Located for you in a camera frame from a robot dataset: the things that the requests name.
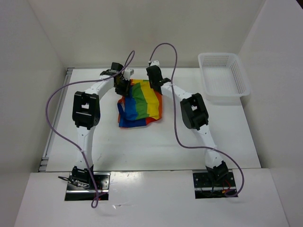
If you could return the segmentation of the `rainbow striped shorts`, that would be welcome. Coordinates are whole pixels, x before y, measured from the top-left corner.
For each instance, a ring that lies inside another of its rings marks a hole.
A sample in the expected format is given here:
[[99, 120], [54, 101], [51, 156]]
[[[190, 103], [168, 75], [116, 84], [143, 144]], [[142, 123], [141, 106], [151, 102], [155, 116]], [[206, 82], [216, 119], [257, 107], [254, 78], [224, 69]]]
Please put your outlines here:
[[162, 95], [150, 88], [148, 80], [132, 79], [129, 96], [118, 100], [117, 108], [120, 128], [147, 126], [162, 118]]

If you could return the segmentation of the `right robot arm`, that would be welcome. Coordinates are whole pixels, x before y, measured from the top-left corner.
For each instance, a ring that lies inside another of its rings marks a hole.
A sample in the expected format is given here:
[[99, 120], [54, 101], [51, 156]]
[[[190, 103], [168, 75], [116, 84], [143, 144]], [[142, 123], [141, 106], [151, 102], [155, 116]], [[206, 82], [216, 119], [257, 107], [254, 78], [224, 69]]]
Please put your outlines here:
[[208, 182], [213, 187], [220, 185], [228, 174], [228, 167], [220, 153], [216, 151], [209, 128], [209, 114], [202, 95], [189, 93], [174, 85], [169, 78], [163, 78], [159, 65], [154, 61], [150, 63], [146, 71], [150, 87], [173, 100], [174, 114], [176, 114], [177, 104], [179, 104], [183, 124], [204, 144]]

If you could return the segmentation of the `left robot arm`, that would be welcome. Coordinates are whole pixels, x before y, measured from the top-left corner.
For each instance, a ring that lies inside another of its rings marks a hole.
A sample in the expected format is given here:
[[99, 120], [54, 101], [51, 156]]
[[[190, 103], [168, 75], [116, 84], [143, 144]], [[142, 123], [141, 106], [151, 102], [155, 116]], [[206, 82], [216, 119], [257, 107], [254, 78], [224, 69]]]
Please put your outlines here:
[[100, 100], [112, 88], [119, 95], [128, 95], [133, 74], [133, 69], [124, 70], [122, 64], [113, 62], [110, 69], [101, 72], [98, 82], [74, 94], [72, 119], [77, 127], [77, 145], [81, 153], [69, 177], [74, 185], [84, 189], [94, 187], [92, 145], [95, 128], [101, 119]]

